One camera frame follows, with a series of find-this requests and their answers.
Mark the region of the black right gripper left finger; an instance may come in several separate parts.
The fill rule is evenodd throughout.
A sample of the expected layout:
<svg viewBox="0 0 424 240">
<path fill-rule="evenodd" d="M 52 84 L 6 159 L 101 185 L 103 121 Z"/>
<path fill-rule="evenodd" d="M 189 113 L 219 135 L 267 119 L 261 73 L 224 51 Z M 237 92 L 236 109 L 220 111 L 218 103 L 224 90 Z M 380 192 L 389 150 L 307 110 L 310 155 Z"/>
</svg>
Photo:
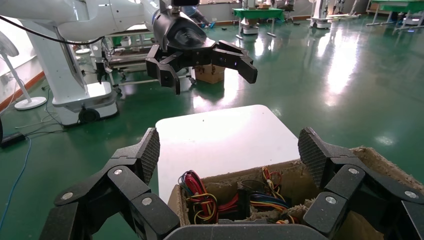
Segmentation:
<svg viewBox="0 0 424 240">
<path fill-rule="evenodd" d="M 40 239 L 90 240 L 116 214 L 140 239 L 165 239 L 180 219 L 149 187 L 159 156 L 151 127 L 139 143 L 117 149 L 101 170 L 57 195 Z"/>
</svg>

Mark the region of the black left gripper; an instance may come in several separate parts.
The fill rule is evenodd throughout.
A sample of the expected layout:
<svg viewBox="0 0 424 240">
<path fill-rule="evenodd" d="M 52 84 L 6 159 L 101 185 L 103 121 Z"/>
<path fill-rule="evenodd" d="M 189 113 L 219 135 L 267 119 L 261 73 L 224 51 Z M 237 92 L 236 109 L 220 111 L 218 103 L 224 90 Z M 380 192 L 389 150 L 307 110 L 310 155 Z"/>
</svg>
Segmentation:
<svg viewBox="0 0 424 240">
<path fill-rule="evenodd" d="M 177 72 L 183 67 L 209 65 L 236 70 L 249 84 L 257 80 L 258 70 L 248 51 L 230 42 L 217 43 L 183 12 L 159 13 L 153 21 L 154 44 L 145 58 L 147 75 L 162 87 L 181 93 Z"/>
</svg>

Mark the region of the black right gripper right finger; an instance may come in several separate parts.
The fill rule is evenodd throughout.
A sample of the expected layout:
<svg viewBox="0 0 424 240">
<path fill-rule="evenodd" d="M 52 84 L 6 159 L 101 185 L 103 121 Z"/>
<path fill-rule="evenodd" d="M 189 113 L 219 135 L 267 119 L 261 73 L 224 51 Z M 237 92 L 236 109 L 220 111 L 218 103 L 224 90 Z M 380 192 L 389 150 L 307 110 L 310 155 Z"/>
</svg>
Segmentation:
<svg viewBox="0 0 424 240">
<path fill-rule="evenodd" d="M 366 166 L 342 146 L 323 141 L 311 127 L 298 137 L 301 162 L 320 194 L 304 223 L 331 239 L 349 212 L 363 216 L 386 240 L 424 237 L 424 196 L 418 190 Z"/>
</svg>

